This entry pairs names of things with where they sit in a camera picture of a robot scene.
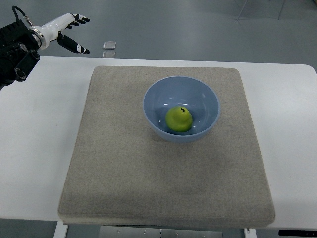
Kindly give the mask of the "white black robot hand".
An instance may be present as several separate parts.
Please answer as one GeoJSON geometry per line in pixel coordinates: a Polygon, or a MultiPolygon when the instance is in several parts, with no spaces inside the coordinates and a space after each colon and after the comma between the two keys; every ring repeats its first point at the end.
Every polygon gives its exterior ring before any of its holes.
{"type": "Polygon", "coordinates": [[[90,51],[88,49],[62,33],[65,29],[72,29],[73,26],[84,25],[87,22],[90,22],[90,19],[83,15],[67,13],[46,23],[38,29],[41,32],[40,49],[45,49],[51,41],[57,40],[60,46],[73,53],[89,54],[90,51]]]}

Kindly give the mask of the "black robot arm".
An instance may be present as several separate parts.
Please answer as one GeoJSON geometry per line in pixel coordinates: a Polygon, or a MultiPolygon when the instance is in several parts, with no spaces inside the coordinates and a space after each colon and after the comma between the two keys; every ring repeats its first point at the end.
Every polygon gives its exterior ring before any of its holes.
{"type": "Polygon", "coordinates": [[[31,24],[26,14],[12,7],[16,21],[0,29],[0,88],[15,81],[23,82],[40,60],[41,41],[25,26],[19,11],[31,24]]]}

